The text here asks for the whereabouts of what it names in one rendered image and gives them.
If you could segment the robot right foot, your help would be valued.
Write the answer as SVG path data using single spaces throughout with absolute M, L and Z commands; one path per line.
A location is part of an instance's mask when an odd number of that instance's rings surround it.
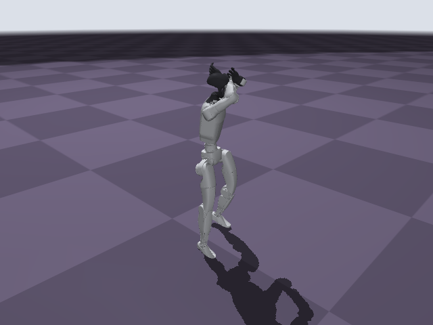
M 216 257 L 215 253 L 207 246 L 204 245 L 204 248 L 200 246 L 200 241 L 197 243 L 197 247 L 205 254 L 207 257 L 214 259 Z

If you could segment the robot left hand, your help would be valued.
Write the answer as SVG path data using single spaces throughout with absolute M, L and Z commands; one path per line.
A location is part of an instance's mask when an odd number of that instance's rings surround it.
M 231 69 L 232 69 L 232 70 L 229 70 L 229 72 L 230 72 L 231 74 L 227 73 L 227 75 L 230 75 L 230 76 L 232 77 L 232 81 L 233 81 L 233 83 L 236 83 L 237 85 L 239 85 L 239 86 L 242 87 L 242 85 L 240 85 L 240 83 L 241 83 L 242 79 L 244 79 L 244 77 L 240 76 L 240 75 L 237 73 L 237 71 L 234 70 L 235 68 L 231 67 Z M 233 71 L 233 72 L 232 72 L 232 71 Z

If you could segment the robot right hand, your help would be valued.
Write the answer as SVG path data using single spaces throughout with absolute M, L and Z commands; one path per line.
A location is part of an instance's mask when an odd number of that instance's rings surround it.
M 213 64 L 214 63 L 211 63 L 211 65 L 210 65 L 210 69 L 209 69 L 209 72 L 210 72 L 210 74 L 209 75 L 211 75 L 211 74 L 213 74 L 213 73 L 221 73 L 218 69 L 216 69 L 214 66 L 213 66 Z M 229 75 L 227 75 L 227 74 L 223 74 L 223 75 L 225 75 L 226 77 L 229 77 L 230 78 L 230 76 Z

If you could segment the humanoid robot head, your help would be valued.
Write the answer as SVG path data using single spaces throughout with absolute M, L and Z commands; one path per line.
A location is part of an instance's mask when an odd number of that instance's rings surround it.
M 219 98 L 223 98 L 225 95 L 225 86 L 226 84 L 228 84 L 228 82 L 229 82 L 229 78 L 221 73 L 216 72 L 211 74 L 207 79 L 207 83 L 209 85 L 216 87 L 219 92 L 217 91 L 212 92 L 211 96 L 206 100 L 206 103 L 211 103 L 213 102 L 213 100 L 219 101 L 220 100 Z

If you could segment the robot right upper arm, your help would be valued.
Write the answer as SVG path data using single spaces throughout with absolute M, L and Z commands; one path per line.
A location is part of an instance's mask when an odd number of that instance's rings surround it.
M 229 98 L 222 99 L 214 103 L 212 106 L 205 108 L 202 111 L 203 117 L 206 121 L 211 121 L 214 119 L 219 113 L 224 111 L 228 106 L 232 104 L 236 104 L 239 101 L 239 95 L 233 90 L 233 95 Z

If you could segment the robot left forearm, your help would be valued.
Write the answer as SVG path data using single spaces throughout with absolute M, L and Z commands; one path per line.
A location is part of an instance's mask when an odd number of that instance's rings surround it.
M 242 79 L 240 85 L 244 86 L 246 84 L 246 82 L 247 82 L 247 80 Z M 237 85 L 236 83 L 234 83 L 234 85 L 236 86 L 236 88 L 241 87 L 241 86 Z

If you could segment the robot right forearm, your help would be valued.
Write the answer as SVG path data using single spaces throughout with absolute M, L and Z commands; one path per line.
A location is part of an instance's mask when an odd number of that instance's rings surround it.
M 229 75 L 230 76 L 230 75 Z M 230 76 L 228 84 L 225 86 L 225 97 L 229 98 L 233 95 L 233 90 L 236 92 L 236 86 L 233 84 L 232 77 Z

